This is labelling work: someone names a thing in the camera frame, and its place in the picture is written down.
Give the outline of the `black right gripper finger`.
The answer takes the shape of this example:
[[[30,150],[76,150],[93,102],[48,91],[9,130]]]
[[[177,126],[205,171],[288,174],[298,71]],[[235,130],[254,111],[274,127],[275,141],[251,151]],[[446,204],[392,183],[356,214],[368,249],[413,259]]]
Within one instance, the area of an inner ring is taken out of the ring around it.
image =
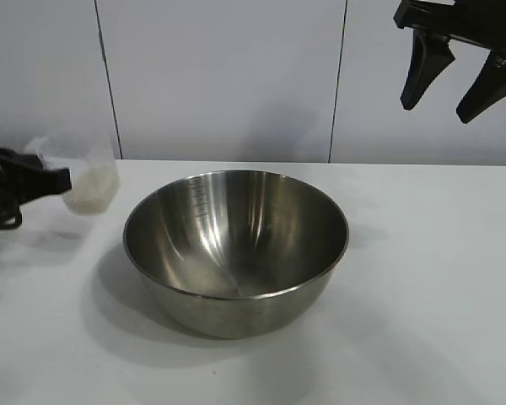
[[[429,85],[455,60],[449,41],[445,35],[413,30],[411,60],[400,97],[406,111],[417,105]]]
[[[463,123],[469,123],[506,97],[506,54],[490,52],[482,70],[456,108]]]

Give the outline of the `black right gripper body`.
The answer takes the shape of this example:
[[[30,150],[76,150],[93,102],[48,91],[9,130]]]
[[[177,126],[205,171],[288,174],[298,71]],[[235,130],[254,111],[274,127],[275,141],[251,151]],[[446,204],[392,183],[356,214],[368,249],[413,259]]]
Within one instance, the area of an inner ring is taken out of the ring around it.
[[[506,54],[506,1],[402,1],[394,21]]]

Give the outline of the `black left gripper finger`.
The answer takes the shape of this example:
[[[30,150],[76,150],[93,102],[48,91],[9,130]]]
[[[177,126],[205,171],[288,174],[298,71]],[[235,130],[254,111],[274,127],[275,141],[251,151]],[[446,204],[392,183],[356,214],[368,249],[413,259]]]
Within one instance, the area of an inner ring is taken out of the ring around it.
[[[44,169],[45,165],[41,158],[34,153],[19,153],[13,149],[8,150],[8,158],[11,165],[25,169]]]
[[[27,170],[23,179],[23,203],[42,197],[62,195],[72,189],[68,168],[56,170]]]

